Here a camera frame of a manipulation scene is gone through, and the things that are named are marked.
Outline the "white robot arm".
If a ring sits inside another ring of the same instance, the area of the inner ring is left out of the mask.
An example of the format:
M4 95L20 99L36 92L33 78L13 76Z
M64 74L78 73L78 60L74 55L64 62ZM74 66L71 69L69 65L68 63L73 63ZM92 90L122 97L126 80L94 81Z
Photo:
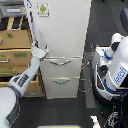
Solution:
M48 46L42 50L31 44L32 59L28 68L20 75L13 76L7 87L0 88L0 128L11 128L20 112L19 100L37 73L40 62L49 53Z

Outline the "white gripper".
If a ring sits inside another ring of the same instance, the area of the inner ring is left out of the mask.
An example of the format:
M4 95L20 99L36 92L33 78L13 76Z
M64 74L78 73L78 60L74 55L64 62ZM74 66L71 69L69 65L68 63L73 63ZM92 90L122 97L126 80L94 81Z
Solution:
M46 55L49 53L48 45L45 46L45 49L42 50L40 48L37 48L36 43L31 43L31 53L33 57L37 57L39 60L43 60Z

